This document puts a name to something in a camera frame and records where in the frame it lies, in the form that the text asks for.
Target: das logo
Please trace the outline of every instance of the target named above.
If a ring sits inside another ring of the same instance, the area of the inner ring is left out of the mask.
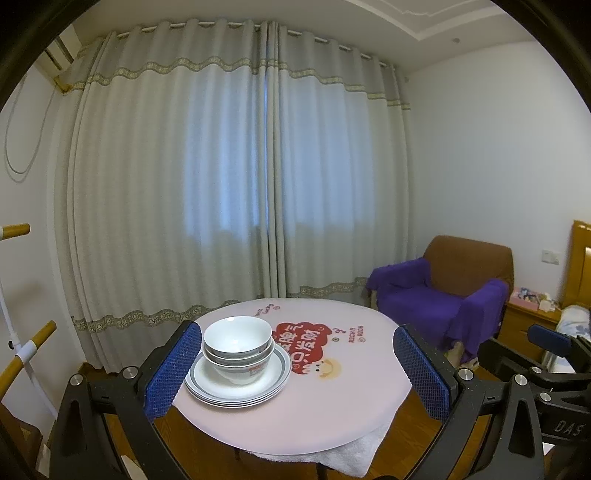
[[[554,428],[554,431],[556,433],[561,433],[562,435],[570,435],[571,437],[576,437],[579,435],[579,433],[581,433],[581,430],[583,430],[584,425],[577,425],[576,427],[574,426],[574,423],[571,423],[570,425],[567,426],[566,422],[564,420],[560,420],[558,422],[558,425]]]

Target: floral bedsheet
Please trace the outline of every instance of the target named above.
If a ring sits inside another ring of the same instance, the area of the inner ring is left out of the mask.
[[[563,310],[556,331],[573,337],[582,335],[586,339],[591,340],[589,327],[589,309],[571,305]],[[542,364],[548,368],[549,372],[574,373],[573,368],[565,358],[556,356],[550,352],[544,354]]]

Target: purple cloth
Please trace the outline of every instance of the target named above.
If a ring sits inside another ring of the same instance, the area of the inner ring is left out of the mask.
[[[473,359],[479,345],[496,333],[509,293],[497,278],[465,298],[435,290],[424,258],[376,268],[366,286],[376,291],[380,312],[399,325],[410,323],[441,351],[460,340],[465,348],[462,362]]]

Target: tissue box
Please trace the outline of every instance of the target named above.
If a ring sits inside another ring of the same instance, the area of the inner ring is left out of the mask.
[[[515,290],[513,290],[511,297],[509,297],[509,303],[537,312],[538,307],[540,306],[540,297],[541,295],[536,291],[529,290],[528,288],[516,287]]]

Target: gray curtain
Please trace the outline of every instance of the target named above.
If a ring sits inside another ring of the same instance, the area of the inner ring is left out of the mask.
[[[54,211],[87,359],[140,364],[178,323],[257,297],[364,301],[407,256],[392,67],[274,22],[115,33],[64,81]]]

